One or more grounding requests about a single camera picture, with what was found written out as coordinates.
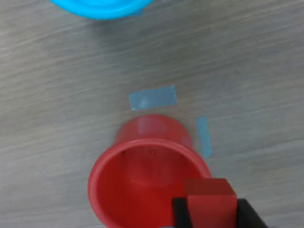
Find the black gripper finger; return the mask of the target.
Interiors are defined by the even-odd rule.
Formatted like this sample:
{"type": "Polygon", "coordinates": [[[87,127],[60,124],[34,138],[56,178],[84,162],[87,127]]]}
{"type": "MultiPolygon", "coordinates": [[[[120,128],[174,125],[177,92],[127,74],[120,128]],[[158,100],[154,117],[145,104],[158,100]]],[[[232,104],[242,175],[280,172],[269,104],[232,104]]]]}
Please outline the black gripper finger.
{"type": "Polygon", "coordinates": [[[173,198],[172,209],[175,228],[192,228],[192,222],[190,219],[186,198],[173,198]]]}
{"type": "Polygon", "coordinates": [[[269,228],[246,199],[237,200],[237,228],[269,228]]]}

